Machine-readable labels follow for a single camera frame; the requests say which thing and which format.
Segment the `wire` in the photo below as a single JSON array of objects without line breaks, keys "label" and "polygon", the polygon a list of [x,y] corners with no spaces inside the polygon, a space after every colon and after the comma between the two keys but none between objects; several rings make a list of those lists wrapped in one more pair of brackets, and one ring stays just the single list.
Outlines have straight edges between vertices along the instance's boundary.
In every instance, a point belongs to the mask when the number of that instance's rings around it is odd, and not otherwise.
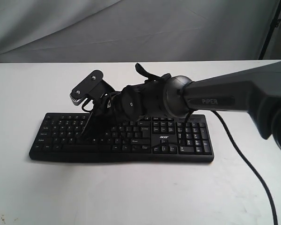
[{"label": "wire", "polygon": [[273,200],[273,197],[272,197],[272,194],[270,192],[270,190],[268,189],[268,186],[266,185],[266,182],[264,181],[264,179],[262,178],[262,176],[258,173],[258,171],[255,169],[255,167],[250,163],[250,161],[243,155],[243,153],[241,152],[241,150],[239,149],[239,147],[236,145],[225,121],[223,120],[223,118],[220,116],[220,114],[216,111],[212,111],[216,116],[217,118],[220,120],[220,122],[222,123],[227,135],[228,135],[228,138],[230,139],[233,147],[235,148],[235,150],[237,151],[237,153],[239,154],[239,156],[243,159],[243,161],[249,166],[249,168],[253,171],[253,173],[256,175],[256,177],[259,179],[259,181],[261,182],[264,190],[266,191],[266,194],[267,194],[267,197],[268,197],[268,200],[270,202],[270,205],[271,205],[271,209],[272,209],[272,215],[273,215],[273,222],[274,222],[274,225],[278,225],[278,218],[277,218],[277,212],[276,212],[276,207],[275,207],[275,204],[274,204],[274,200]]}]

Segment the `table surface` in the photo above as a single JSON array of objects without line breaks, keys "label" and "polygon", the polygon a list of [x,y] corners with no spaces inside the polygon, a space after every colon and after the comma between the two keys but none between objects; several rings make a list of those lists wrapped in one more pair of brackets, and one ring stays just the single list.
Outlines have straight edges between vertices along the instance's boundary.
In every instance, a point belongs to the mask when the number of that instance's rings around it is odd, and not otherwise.
[{"label": "table surface", "polygon": [[[158,75],[201,80],[276,61],[143,63]],[[13,225],[271,225],[265,191],[207,117],[214,161],[63,164],[29,159],[47,112],[80,112],[69,92],[100,69],[115,89],[142,83],[133,63],[0,64],[0,224]],[[263,140],[250,117],[221,112],[236,143],[267,182],[281,225],[281,151]]]}]

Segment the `black keyboard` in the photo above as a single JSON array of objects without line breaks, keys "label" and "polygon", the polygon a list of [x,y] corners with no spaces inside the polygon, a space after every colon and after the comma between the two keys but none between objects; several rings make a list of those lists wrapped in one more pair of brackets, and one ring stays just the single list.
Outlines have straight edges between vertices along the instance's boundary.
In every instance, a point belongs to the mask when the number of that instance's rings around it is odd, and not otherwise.
[{"label": "black keyboard", "polygon": [[33,160],[76,163],[211,162],[206,118],[145,117],[112,127],[100,138],[79,139],[88,113],[47,113],[30,149]]}]

